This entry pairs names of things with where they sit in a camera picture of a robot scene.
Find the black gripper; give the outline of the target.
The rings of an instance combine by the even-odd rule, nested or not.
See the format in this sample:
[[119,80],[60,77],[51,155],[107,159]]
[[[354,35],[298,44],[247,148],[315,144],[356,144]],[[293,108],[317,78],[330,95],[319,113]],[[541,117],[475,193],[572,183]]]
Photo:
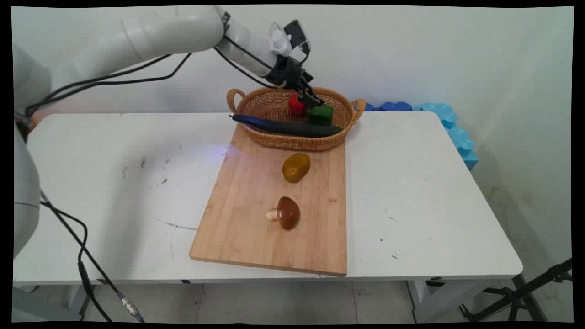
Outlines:
[[297,91],[297,100],[306,110],[324,103],[309,85],[313,79],[299,61],[284,56],[277,56],[273,69],[266,76],[266,80],[278,88]]

